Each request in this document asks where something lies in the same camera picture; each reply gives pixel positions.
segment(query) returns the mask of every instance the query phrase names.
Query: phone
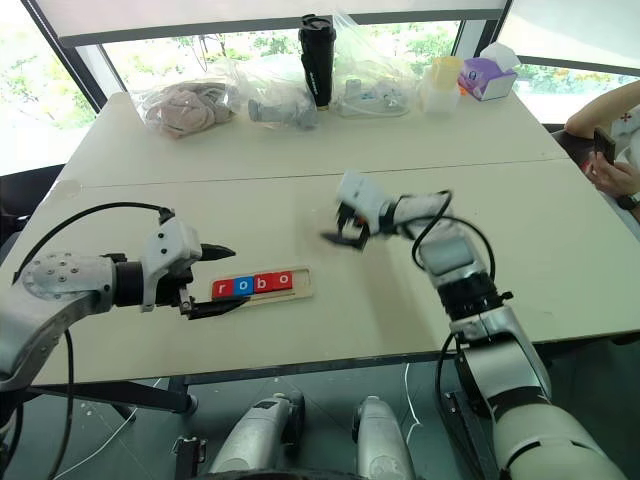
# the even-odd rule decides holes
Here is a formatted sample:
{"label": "phone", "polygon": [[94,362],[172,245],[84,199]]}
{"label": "phone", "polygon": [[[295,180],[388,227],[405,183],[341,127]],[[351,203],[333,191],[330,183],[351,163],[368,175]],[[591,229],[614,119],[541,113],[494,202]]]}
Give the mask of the phone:
{"label": "phone", "polygon": [[596,127],[593,131],[593,151],[601,152],[605,160],[613,165],[616,159],[616,142],[600,127]]}

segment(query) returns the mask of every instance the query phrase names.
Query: floor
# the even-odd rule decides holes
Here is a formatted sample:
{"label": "floor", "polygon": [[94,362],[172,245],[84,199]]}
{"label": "floor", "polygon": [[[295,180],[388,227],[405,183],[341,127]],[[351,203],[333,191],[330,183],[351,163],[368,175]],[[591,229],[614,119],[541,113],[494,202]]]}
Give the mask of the floor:
{"label": "floor", "polygon": [[[638,366],[639,343],[598,342],[554,360],[550,368],[555,403],[582,422],[629,479],[640,478]],[[434,367],[434,363],[418,363],[409,371],[409,390],[423,424],[414,429],[409,445],[416,474],[429,480],[468,479],[434,406]],[[413,423],[403,374],[404,365],[390,365],[192,386],[190,393],[200,405],[192,416],[139,410],[136,422],[126,425],[100,454],[61,478],[173,479],[171,450],[180,435],[208,439],[208,458],[201,470],[206,471],[226,434],[253,402],[294,389],[305,395],[307,421],[299,456],[290,464],[353,472],[352,414],[366,395],[386,400],[405,434]],[[451,365],[445,365],[443,382],[445,388],[457,383]],[[159,386],[166,386],[166,380]],[[61,471],[94,452],[122,424],[108,405],[77,401],[75,407]],[[40,397],[25,406],[22,441],[5,479],[46,478],[62,433],[64,409],[64,399],[55,397]]]}

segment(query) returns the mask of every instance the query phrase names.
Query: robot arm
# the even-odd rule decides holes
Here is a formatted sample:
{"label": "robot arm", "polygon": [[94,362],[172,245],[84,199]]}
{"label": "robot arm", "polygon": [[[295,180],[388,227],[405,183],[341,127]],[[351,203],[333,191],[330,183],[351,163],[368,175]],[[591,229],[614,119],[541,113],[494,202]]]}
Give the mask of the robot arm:
{"label": "robot arm", "polygon": [[[544,364],[504,304],[473,243],[448,210],[446,194],[394,199],[366,177],[345,173],[338,191],[338,232],[323,236],[363,249],[368,238],[399,234],[414,246],[451,318],[460,349],[456,367],[470,402],[493,422],[497,465],[514,480],[624,479],[569,413],[551,405]],[[351,224],[360,230],[345,236]],[[421,235],[429,226],[428,235]]]}
{"label": "robot arm", "polygon": [[86,257],[70,252],[34,259],[0,296],[0,392],[28,387],[66,329],[113,305],[140,305],[143,312],[171,305],[189,319],[239,307],[248,297],[196,303],[187,290],[193,263],[234,254],[225,247],[201,245],[196,231],[172,216],[150,235],[137,262],[122,254]]}

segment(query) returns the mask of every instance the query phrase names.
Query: person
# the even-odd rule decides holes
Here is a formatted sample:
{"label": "person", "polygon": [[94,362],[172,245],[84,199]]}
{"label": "person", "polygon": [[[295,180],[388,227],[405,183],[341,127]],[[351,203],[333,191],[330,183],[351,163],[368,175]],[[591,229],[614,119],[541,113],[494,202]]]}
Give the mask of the person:
{"label": "person", "polygon": [[[593,152],[598,126],[616,141],[613,164]],[[591,101],[567,120],[562,135],[577,137],[569,142],[573,149],[556,139],[640,241],[640,80]]]}

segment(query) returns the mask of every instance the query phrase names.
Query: black chair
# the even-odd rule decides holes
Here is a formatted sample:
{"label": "black chair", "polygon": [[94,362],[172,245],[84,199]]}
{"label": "black chair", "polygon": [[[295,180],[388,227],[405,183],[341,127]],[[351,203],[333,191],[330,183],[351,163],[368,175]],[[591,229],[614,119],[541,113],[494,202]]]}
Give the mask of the black chair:
{"label": "black chair", "polygon": [[64,165],[0,177],[0,265]]}

